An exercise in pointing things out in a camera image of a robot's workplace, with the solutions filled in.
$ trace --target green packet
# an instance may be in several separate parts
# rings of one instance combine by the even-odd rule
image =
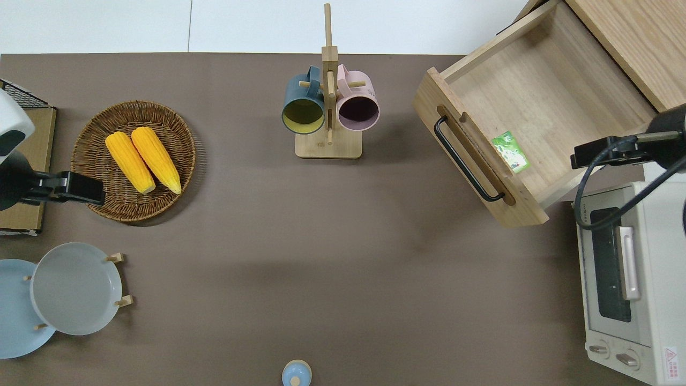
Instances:
[[[519,173],[529,167],[529,160],[526,159],[524,152],[519,148],[515,136],[509,130],[493,138],[492,142],[513,172]]]

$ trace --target mug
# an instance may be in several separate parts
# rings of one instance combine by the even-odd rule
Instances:
[[[324,96],[319,90],[319,67],[310,66],[307,74],[296,75],[288,81],[281,111],[283,124],[296,134],[311,134],[324,126]],[[309,82],[308,87],[300,82]]]
[[[364,81],[364,86],[350,87],[349,83]],[[379,120],[379,103],[372,81],[362,71],[348,71],[338,66],[336,113],[341,126],[354,131],[367,130]]]

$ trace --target corn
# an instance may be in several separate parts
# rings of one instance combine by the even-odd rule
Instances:
[[[136,149],[158,180],[176,194],[181,194],[181,181],[169,153],[149,127],[139,127],[131,133]]]
[[[150,193],[155,188],[150,172],[147,171],[128,135],[121,131],[110,134],[105,138],[105,146],[119,165],[119,169],[139,193]]]

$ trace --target wicker basket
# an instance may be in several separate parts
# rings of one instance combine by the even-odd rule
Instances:
[[[140,126],[152,128],[167,149],[181,179],[181,194],[188,187],[196,166],[196,146],[183,119],[158,103],[142,100],[119,103],[91,119],[76,140],[71,155],[72,171],[104,182],[105,205],[88,205],[100,216],[123,223],[147,220],[169,209],[180,197],[156,179],[152,192],[138,193],[108,152],[105,138],[109,134],[123,131],[130,135]]]

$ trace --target mug handle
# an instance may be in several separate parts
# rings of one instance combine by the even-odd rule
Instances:
[[[307,71],[307,81],[309,82],[309,87],[307,87],[307,96],[310,98],[316,98],[319,92],[319,79],[321,78],[322,70],[317,66],[309,66]]]
[[[348,69],[345,68],[345,65],[338,65],[338,76],[336,83],[338,90],[341,92],[341,95],[343,95],[344,98],[353,94],[353,92],[350,90],[350,86],[348,86]]]

